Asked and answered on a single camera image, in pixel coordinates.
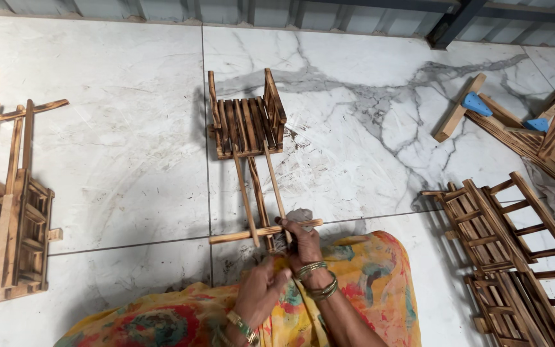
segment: finger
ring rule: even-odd
[[[292,277],[292,271],[288,268],[282,269],[273,278],[273,283],[267,288],[267,291],[273,292],[273,295],[278,295],[282,291],[282,288],[288,283],[288,280]]]

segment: unfinished wooden board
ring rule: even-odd
[[[449,114],[446,116],[438,131],[436,131],[436,134],[434,135],[434,139],[436,141],[443,142],[444,140],[451,137],[451,134],[453,134],[453,131],[458,126],[459,121],[464,116],[464,112],[466,112],[466,108],[462,106],[462,100],[471,91],[477,93],[483,85],[483,82],[485,82],[486,77],[487,76],[481,73],[470,81],[466,89],[464,89],[464,91],[460,94],[455,103],[455,106],[453,106],[453,108],[451,109],[451,112],[449,112]]]

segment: bracelet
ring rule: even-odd
[[[325,263],[324,261],[317,261],[311,264],[307,264],[304,267],[302,267],[301,270],[299,270],[299,272],[297,272],[297,279],[300,281],[303,281],[305,275],[307,275],[308,273],[316,269],[320,269],[321,267],[324,267],[325,269],[327,269],[327,263]]]
[[[241,316],[238,315],[234,310],[230,310],[230,312],[227,313],[226,318],[228,318],[228,320],[230,320],[230,322],[233,323],[239,329],[239,331],[245,336],[247,343],[257,344],[260,341],[260,338],[256,330],[252,330],[250,326],[247,325],[243,321],[243,319],[241,319]]]
[[[329,273],[333,276],[333,282],[328,285],[326,288],[323,289],[305,289],[305,292],[312,298],[314,301],[322,301],[327,300],[329,296],[333,295],[337,290],[337,277],[335,273],[329,271]]]

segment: corrugated metal sheet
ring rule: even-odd
[[[492,0],[555,8],[555,0]],[[0,0],[0,13],[92,19],[204,23],[390,36],[426,36],[440,13],[300,0]],[[458,40],[555,46],[555,23],[475,17]]]

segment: person's hand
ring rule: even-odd
[[[271,314],[291,276],[288,268],[274,275],[273,257],[267,257],[241,283],[233,310],[250,328],[256,329]]]

